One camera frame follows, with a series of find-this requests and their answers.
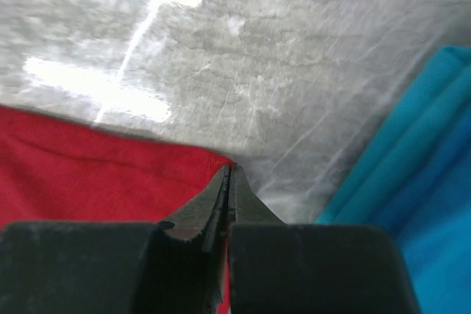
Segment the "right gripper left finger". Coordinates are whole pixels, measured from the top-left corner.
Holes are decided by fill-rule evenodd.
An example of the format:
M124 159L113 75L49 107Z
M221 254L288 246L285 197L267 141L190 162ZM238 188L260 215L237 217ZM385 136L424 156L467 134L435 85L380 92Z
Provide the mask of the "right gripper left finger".
M3 313L215 313L230 168L157 223L22 221L1 232Z

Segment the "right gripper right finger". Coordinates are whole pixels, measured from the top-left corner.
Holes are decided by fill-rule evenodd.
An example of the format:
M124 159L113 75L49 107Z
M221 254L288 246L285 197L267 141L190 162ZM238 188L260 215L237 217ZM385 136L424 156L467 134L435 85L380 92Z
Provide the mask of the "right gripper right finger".
M228 191L233 313L418 313L403 256L376 226L286 224L234 165Z

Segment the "red t shirt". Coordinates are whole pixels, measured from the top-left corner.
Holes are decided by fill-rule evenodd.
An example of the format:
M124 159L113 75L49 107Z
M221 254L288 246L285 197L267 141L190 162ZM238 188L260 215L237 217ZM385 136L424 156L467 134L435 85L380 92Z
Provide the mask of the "red t shirt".
M152 222L231 160L194 146L111 135L1 109L1 232L22 221Z

